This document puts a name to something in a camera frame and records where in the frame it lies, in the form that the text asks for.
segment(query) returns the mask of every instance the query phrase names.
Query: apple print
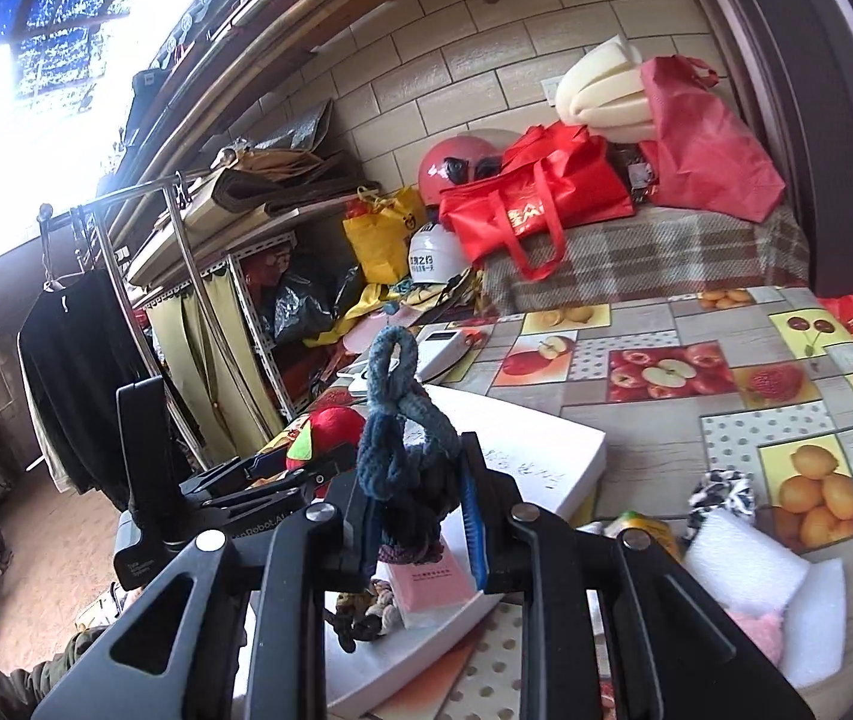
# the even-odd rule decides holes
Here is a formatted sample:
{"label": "apple print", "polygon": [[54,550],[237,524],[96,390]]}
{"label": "apple print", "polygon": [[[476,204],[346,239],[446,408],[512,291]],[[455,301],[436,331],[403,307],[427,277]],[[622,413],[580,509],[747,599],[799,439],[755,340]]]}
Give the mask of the apple print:
{"label": "apple print", "polygon": [[611,386],[610,403],[632,403],[636,400],[646,399],[646,385],[641,388],[626,389],[623,386]]}
{"label": "apple print", "polygon": [[566,336],[549,336],[540,341],[537,352],[548,360],[556,360],[560,355],[573,351],[573,341]]}
{"label": "apple print", "polygon": [[626,349],[622,354],[623,359],[626,362],[633,362],[633,365],[647,367],[648,365],[657,364],[657,358],[654,357],[653,352],[646,349]]}
{"label": "apple print", "polygon": [[465,330],[464,333],[466,333],[467,338],[470,340],[470,346],[479,346],[487,338],[485,330]]}
{"label": "apple print", "polygon": [[684,357],[696,367],[720,367],[724,365],[718,343],[694,343],[684,349]]}
{"label": "apple print", "polygon": [[539,351],[516,352],[503,361],[501,370],[507,376],[529,376],[550,364]]}
{"label": "apple print", "polygon": [[615,367],[610,371],[610,383],[623,389],[639,389],[646,386],[641,367],[633,365],[631,362]]}
{"label": "apple print", "polygon": [[460,319],[459,322],[454,322],[454,327],[480,327],[483,324],[493,324],[497,321],[496,317],[470,317],[469,319]]}
{"label": "apple print", "polygon": [[650,397],[657,400],[665,400],[666,398],[671,397],[686,397],[689,395],[689,388],[686,384],[682,386],[661,386],[658,384],[651,384],[646,388],[646,391],[649,393]]}
{"label": "apple print", "polygon": [[689,380],[689,386],[701,395],[718,395],[732,390],[732,383],[721,376],[713,376],[710,373],[700,373]]}
{"label": "apple print", "polygon": [[662,367],[644,367],[642,376],[649,384],[665,386],[667,389],[681,389],[687,386],[687,380],[679,373],[671,373]]}
{"label": "apple print", "polygon": [[696,375],[696,368],[689,365],[689,362],[673,360],[673,358],[670,357],[657,362],[657,367],[663,368],[663,370],[668,373],[674,373],[677,376],[682,376],[684,379],[692,379]]}

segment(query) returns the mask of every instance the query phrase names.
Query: wall outlet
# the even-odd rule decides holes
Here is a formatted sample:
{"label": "wall outlet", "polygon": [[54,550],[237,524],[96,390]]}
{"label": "wall outlet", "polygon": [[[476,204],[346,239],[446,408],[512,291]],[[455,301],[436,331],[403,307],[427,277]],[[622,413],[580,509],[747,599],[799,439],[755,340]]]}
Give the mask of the wall outlet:
{"label": "wall outlet", "polygon": [[560,85],[560,81],[563,80],[563,76],[555,76],[552,79],[543,79],[540,81],[540,86],[543,87],[543,94],[545,95],[546,102],[556,107],[556,88]]}

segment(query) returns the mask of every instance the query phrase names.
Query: rope toy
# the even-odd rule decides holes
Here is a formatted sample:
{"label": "rope toy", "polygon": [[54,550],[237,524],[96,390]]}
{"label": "rope toy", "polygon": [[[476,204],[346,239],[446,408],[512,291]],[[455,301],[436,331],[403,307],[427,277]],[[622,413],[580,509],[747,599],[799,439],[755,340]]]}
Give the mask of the rope toy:
{"label": "rope toy", "polygon": [[[400,360],[390,370],[395,346]],[[404,327],[380,330],[370,347],[367,394],[356,475],[364,493],[383,502],[380,560],[438,562],[440,523],[460,505],[460,437],[414,376],[417,341]],[[406,419],[424,429],[425,442],[404,446]]]}

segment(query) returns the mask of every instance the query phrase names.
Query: green curtain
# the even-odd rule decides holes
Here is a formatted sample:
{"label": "green curtain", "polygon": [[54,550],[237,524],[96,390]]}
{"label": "green curtain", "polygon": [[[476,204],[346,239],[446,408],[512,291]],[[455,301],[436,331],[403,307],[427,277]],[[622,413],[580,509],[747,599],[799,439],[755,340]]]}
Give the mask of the green curtain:
{"label": "green curtain", "polygon": [[167,298],[148,309],[147,314],[164,351],[170,377],[200,423],[212,459],[221,463],[238,455],[259,452],[267,440],[284,429],[284,420],[260,377],[230,276],[208,276],[204,285],[233,357],[271,431],[270,436],[262,435],[257,428],[233,384],[193,290]]}

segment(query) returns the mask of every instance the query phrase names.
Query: bright sky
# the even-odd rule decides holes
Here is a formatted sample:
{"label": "bright sky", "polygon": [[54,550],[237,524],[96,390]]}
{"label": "bright sky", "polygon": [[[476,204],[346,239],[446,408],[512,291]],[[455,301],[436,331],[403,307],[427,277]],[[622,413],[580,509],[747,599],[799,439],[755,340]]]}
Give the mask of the bright sky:
{"label": "bright sky", "polygon": [[133,101],[131,79],[149,66],[191,1],[133,0],[128,18],[104,26],[111,30],[107,74],[81,115],[15,106],[12,55],[0,46],[0,255],[36,236],[41,203],[59,213],[94,198]]}

